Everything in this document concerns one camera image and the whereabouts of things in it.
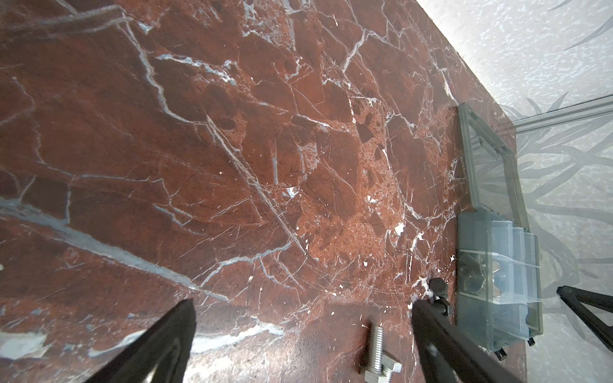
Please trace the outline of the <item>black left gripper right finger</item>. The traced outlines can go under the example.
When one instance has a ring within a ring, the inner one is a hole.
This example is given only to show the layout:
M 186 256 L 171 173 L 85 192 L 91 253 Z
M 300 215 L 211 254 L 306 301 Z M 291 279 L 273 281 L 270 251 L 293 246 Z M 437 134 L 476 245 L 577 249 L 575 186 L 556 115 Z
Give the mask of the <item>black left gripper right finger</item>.
M 518 382 L 426 300 L 413 304 L 412 327 L 427 382 Z

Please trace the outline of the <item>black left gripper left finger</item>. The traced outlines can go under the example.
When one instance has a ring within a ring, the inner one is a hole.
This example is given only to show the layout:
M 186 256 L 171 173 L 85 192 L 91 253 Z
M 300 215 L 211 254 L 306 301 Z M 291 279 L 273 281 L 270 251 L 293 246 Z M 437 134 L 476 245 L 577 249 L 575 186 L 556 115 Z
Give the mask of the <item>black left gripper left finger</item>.
M 88 381 L 144 382 L 151 376 L 153 382 L 182 382 L 195 330 L 193 300 L 185 299 Z

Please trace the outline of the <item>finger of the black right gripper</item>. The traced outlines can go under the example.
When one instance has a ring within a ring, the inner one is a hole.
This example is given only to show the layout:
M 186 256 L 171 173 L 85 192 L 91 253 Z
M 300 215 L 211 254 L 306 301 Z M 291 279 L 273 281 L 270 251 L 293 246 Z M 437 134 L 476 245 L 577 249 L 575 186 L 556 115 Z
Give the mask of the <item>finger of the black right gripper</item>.
M 557 295 L 575 315 L 597 336 L 609 351 L 612 351 L 612 326 L 599 319 L 587 306 L 612 313 L 612 297 L 575 287 L 563 286 L 556 290 Z

